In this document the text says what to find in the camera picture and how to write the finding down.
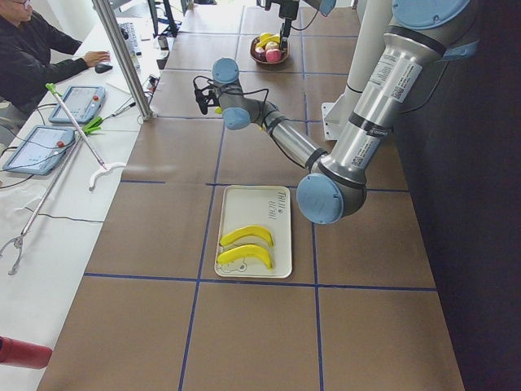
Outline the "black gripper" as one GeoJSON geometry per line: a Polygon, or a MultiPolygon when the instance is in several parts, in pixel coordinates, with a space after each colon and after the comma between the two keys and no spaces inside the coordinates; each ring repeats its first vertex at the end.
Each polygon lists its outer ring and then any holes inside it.
{"type": "Polygon", "coordinates": [[[207,115],[209,108],[215,108],[216,114],[222,114],[214,80],[209,77],[198,75],[193,79],[192,84],[194,87],[195,101],[198,104],[201,113],[207,115]],[[200,87],[198,85],[199,79],[206,81],[206,86],[200,87]]]}
{"type": "Polygon", "coordinates": [[[299,2],[299,0],[277,0],[277,4],[279,5],[278,16],[284,19],[280,28],[279,48],[281,51],[286,51],[288,48],[292,20],[295,20],[297,17],[299,2]]]}

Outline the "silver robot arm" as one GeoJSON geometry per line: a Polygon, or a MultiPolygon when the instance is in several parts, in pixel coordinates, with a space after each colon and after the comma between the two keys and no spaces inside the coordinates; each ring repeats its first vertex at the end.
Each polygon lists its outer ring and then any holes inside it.
{"type": "Polygon", "coordinates": [[[313,18],[302,28],[294,28],[292,22],[296,20],[298,11],[300,9],[299,0],[256,0],[256,5],[263,8],[265,11],[269,11],[271,6],[275,3],[278,4],[278,17],[282,19],[282,27],[280,29],[280,50],[288,49],[288,39],[290,37],[291,30],[303,31],[306,30],[318,14],[322,16],[328,16],[335,8],[336,0],[304,0],[304,2],[316,10],[313,18]]]}
{"type": "Polygon", "coordinates": [[[429,64],[473,55],[479,41],[478,1],[366,1],[345,91],[323,111],[337,141],[327,152],[298,132],[267,99],[250,99],[230,58],[218,59],[204,88],[201,112],[221,109],[226,128],[260,126],[294,163],[307,170],[296,192],[300,211],[317,224],[337,222],[366,200],[366,166],[418,76],[429,64]]]}

